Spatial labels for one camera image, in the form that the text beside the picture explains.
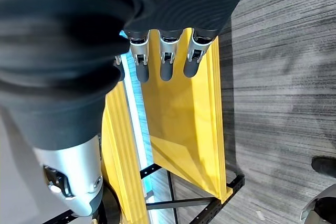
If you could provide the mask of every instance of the gray floor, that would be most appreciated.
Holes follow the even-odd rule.
[[[313,156],[336,157],[336,2],[241,0],[220,48],[226,163],[246,185],[212,223],[300,223],[336,183],[310,167]],[[174,186],[179,199],[201,193],[176,177]],[[201,209],[178,210],[180,223]]]

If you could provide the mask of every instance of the yellow plastic panel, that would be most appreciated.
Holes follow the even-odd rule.
[[[123,224],[147,224],[134,135],[123,83],[107,94],[102,122],[103,176],[113,187],[123,212]]]
[[[183,33],[173,77],[160,78],[160,43],[150,34],[149,81],[143,100],[155,163],[222,201],[226,187],[218,39],[210,46],[193,78],[183,74],[191,29]]]

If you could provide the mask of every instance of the black metal frame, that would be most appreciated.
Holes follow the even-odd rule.
[[[148,166],[147,168],[140,171],[140,177],[141,179],[143,179],[151,175],[153,172],[156,172],[159,169],[161,169],[161,166],[157,164],[152,164]],[[177,208],[200,206],[200,205],[207,205],[207,206],[190,222],[190,224],[209,223],[245,184],[244,175],[237,175],[237,177],[234,180],[232,180],[231,183],[226,184],[227,187],[230,187],[233,189],[233,193],[223,204],[221,203],[221,200],[215,197],[175,200],[171,173],[169,171],[167,171],[167,176],[168,176],[168,185],[169,185],[169,190],[170,190],[170,195],[171,195],[172,200],[155,202],[155,203],[147,203],[146,208],[147,210],[172,208],[174,212],[175,224],[179,224],[178,223],[179,221],[177,218],[177,211],[176,211]],[[68,210],[44,222],[43,224],[68,224],[69,222],[73,221],[76,218],[77,217],[73,216],[73,212],[71,210]]]

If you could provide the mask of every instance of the floor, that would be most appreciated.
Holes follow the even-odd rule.
[[[212,223],[301,223],[305,204],[336,183],[310,166],[336,157],[336,1],[241,0],[219,41],[226,165],[246,185]],[[157,178],[154,195],[168,200],[165,172]],[[177,199],[205,196],[173,185]],[[202,209],[178,209],[179,223]],[[160,217],[174,223],[172,210]]]

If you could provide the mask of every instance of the black metal rail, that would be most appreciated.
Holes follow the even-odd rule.
[[[147,168],[141,170],[140,171],[141,179],[151,175],[153,172],[159,170],[160,168],[161,166],[157,164],[152,164],[148,166]],[[169,184],[169,189],[170,189],[172,200],[155,202],[155,203],[147,203],[146,208],[147,210],[172,208],[174,211],[174,219],[175,219],[176,224],[179,224],[178,223],[179,221],[177,218],[177,211],[176,211],[177,208],[199,206],[199,205],[207,205],[207,206],[199,213],[199,215],[197,215],[190,222],[190,224],[209,223],[245,184],[244,175],[237,175],[237,177],[234,180],[232,180],[231,183],[226,184],[228,187],[233,189],[233,193],[223,204],[221,203],[221,200],[215,197],[175,200],[173,184],[171,180],[171,174],[168,171],[167,171],[167,176],[168,176],[168,184]],[[71,210],[65,211],[61,213],[60,215],[48,220],[47,222],[44,222],[43,224],[68,224],[69,222],[76,219],[76,217],[73,216],[72,214],[73,212]]]

